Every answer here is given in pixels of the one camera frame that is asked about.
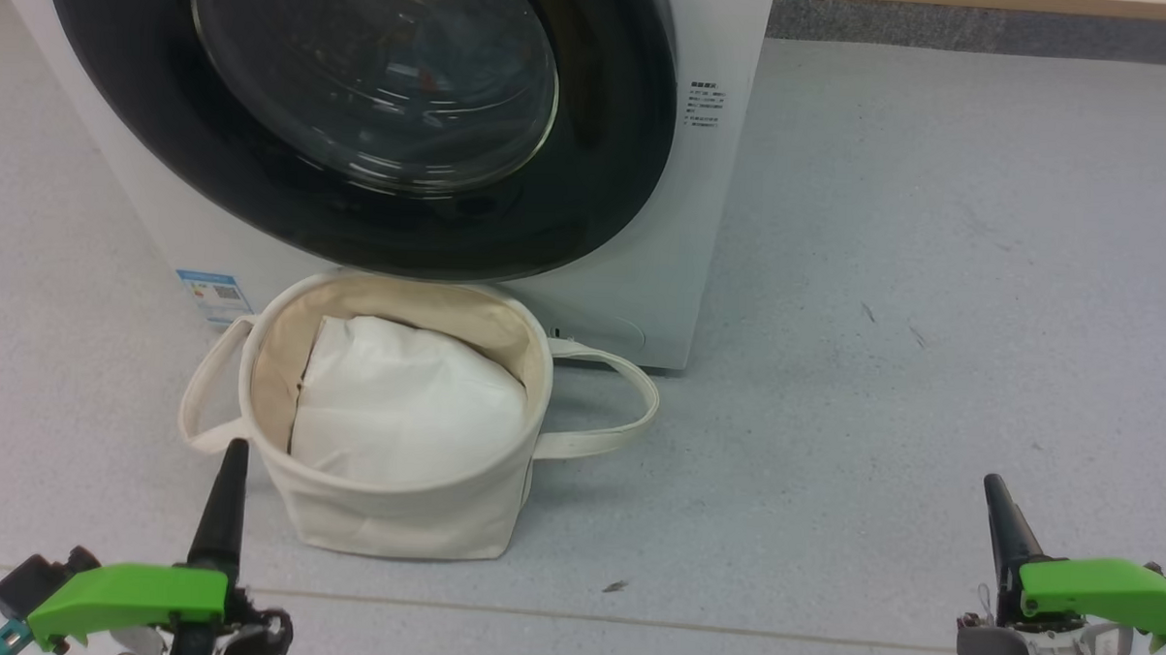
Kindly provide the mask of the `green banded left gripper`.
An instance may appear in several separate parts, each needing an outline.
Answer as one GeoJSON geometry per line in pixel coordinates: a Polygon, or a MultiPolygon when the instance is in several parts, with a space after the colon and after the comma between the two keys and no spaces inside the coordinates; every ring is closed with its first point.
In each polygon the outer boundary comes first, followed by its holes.
{"type": "Polygon", "coordinates": [[[293,619],[259,611],[237,589],[250,444],[229,442],[188,566],[112,564],[73,575],[28,614],[28,631],[44,652],[63,639],[84,641],[129,627],[173,634],[168,655],[288,655],[293,619]]]}

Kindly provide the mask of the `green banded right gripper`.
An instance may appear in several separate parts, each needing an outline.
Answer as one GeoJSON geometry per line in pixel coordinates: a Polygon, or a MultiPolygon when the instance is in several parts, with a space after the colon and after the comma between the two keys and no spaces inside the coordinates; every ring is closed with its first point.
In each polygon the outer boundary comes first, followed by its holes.
{"type": "Polygon", "coordinates": [[[1121,558],[1049,559],[1002,476],[984,478],[996,611],[958,619],[957,655],[1166,654],[1166,575],[1121,558]]]}

